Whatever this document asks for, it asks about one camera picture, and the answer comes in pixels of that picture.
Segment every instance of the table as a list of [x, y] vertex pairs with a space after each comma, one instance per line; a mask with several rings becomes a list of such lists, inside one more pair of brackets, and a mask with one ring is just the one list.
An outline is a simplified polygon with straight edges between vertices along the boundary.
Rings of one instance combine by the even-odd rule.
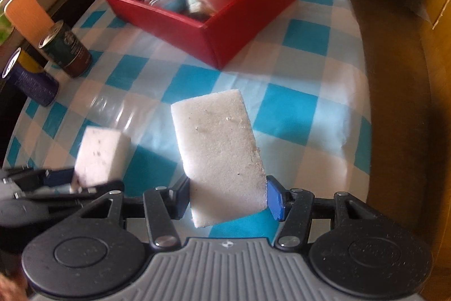
[[[127, 195], [169, 186], [183, 172], [170, 104], [237, 88], [268, 175], [317, 197], [349, 191], [366, 199], [368, 79], [349, 0], [294, 2], [222, 71], [124, 23], [105, 0], [92, 4], [74, 32], [90, 49], [93, 66], [77, 79], [47, 66], [61, 83], [56, 102], [44, 108], [28, 100], [5, 165], [72, 166], [86, 126], [103, 126], [132, 139], [123, 178]], [[278, 223], [267, 209], [195, 229], [188, 210], [177, 228], [181, 238], [272, 239]]]

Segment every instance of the can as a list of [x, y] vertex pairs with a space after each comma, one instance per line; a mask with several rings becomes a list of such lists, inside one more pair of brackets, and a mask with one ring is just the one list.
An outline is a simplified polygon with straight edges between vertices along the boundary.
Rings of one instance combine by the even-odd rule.
[[51, 27], [39, 48], [72, 78], [83, 74], [92, 62], [91, 53], [62, 20]]
[[2, 77], [42, 106], [56, 97], [59, 82], [21, 48], [11, 56]]

